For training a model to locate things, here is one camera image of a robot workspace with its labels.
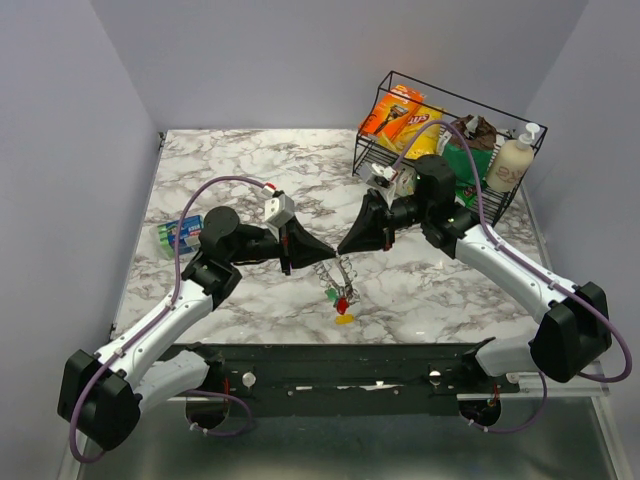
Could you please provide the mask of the red key tag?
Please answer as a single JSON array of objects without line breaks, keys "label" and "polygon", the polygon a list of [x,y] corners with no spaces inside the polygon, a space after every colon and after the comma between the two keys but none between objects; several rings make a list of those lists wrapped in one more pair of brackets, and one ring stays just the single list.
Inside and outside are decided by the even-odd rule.
[{"label": "red key tag", "polygon": [[349,308],[349,302],[345,297],[341,297],[336,303],[336,311],[339,315],[344,315]]}]

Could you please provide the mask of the metal keyring holder with rings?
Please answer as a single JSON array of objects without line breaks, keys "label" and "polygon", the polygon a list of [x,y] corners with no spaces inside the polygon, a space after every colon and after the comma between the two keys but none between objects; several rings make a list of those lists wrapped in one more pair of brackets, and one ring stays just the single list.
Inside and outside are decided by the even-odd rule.
[{"label": "metal keyring holder with rings", "polygon": [[313,270],[324,293],[329,288],[337,290],[339,298],[335,302],[328,299],[334,306],[341,297],[345,297],[349,305],[360,301],[359,292],[354,286],[357,272],[349,256],[337,256],[330,261],[318,262],[313,266]]}]

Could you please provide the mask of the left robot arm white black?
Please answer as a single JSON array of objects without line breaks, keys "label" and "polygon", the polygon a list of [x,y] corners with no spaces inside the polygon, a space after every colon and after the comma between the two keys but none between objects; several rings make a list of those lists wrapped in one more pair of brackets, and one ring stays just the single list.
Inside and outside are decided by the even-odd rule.
[{"label": "left robot arm white black", "polygon": [[200,248],[177,276],[170,293],[119,338],[90,354],[67,360],[58,414],[70,424],[69,446],[82,460],[78,433],[103,451],[119,446],[136,427],[150,400],[138,392],[159,357],[191,326],[215,311],[242,279],[241,264],[278,259],[284,274],[332,259],[332,247],[307,232],[296,217],[275,231],[245,225],[230,207],[204,218]]}]

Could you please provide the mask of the green key tag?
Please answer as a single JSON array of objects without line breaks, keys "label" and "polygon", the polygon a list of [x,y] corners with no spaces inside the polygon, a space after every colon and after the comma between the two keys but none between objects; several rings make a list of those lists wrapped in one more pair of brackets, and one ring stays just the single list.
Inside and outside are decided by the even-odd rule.
[{"label": "green key tag", "polygon": [[326,294],[327,298],[332,302],[335,302],[339,298],[339,294],[338,294],[337,290],[334,289],[334,288],[327,289],[325,291],[325,294]]}]

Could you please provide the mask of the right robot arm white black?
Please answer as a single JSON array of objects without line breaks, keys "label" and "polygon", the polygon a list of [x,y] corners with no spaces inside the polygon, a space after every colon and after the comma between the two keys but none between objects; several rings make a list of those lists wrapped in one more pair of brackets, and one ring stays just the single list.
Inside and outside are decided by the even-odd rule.
[{"label": "right robot arm white black", "polygon": [[368,189],[338,252],[387,251],[397,231],[418,225],[433,247],[484,274],[529,313],[535,333],[488,339],[467,352],[459,370],[467,389],[480,392],[496,377],[520,372],[566,383],[611,347],[611,333],[598,318],[608,313],[600,287],[577,286],[542,269],[483,227],[475,212],[456,202],[455,175],[443,158],[425,155],[414,167],[410,196],[388,202]]}]

